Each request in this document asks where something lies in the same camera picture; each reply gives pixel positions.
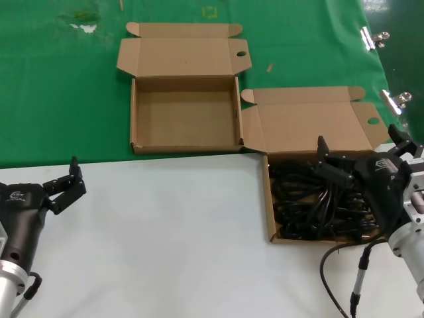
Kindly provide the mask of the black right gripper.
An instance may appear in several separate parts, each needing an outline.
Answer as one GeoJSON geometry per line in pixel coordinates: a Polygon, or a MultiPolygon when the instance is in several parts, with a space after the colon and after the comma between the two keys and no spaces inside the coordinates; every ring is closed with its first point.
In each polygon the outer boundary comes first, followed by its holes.
{"type": "Polygon", "coordinates": [[[388,134],[395,144],[388,150],[392,155],[353,156],[331,154],[323,136],[317,139],[318,163],[315,173],[343,189],[360,189],[365,202],[377,221],[383,235],[388,238],[408,222],[403,208],[405,176],[397,177],[403,160],[399,157],[409,153],[421,157],[421,144],[394,124],[388,134]]]}

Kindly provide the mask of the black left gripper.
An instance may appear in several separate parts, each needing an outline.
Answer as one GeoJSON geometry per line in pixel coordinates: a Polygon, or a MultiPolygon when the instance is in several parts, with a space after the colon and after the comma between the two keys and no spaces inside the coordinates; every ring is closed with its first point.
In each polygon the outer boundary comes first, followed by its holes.
{"type": "Polygon", "coordinates": [[[1,225],[7,241],[1,259],[31,267],[47,209],[59,215],[87,193],[76,156],[68,175],[40,184],[1,184],[1,225]]]}

